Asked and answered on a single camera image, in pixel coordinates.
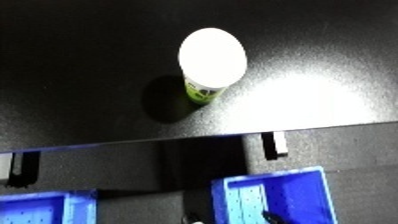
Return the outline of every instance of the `dark background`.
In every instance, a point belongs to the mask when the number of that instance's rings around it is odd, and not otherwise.
[[[253,135],[49,151],[35,184],[0,193],[96,188],[98,223],[176,224],[196,212],[211,224],[212,179],[322,165],[340,223],[395,223],[397,133],[397,124],[291,131],[288,157],[275,161]]]
[[[398,120],[398,3],[3,0],[0,150]],[[195,108],[177,54],[218,27],[245,77]]]

